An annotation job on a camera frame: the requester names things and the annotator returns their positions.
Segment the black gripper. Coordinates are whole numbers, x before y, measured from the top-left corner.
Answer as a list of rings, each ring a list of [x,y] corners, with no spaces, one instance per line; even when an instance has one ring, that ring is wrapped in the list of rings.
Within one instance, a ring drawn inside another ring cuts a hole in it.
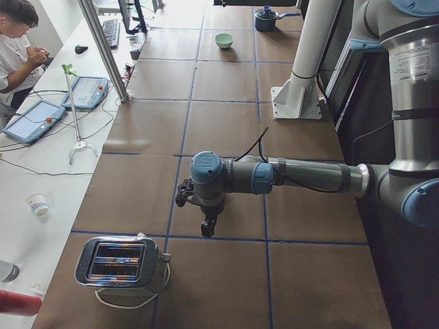
[[[175,203],[178,207],[183,207],[186,203],[196,206],[204,206],[205,201],[202,196],[202,187],[196,184],[191,178],[184,179],[177,188]],[[201,223],[202,236],[211,238],[215,234],[217,215],[205,215]]]

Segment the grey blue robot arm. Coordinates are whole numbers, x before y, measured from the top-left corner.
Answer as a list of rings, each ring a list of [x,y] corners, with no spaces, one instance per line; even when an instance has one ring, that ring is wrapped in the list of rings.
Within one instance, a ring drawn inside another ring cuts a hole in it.
[[[212,237],[227,193],[266,195],[273,186],[373,197],[415,226],[438,229],[438,172],[397,171],[382,164],[324,163],[245,155],[225,159],[202,151],[190,161],[190,176],[178,186],[175,203],[199,206],[202,236]]]

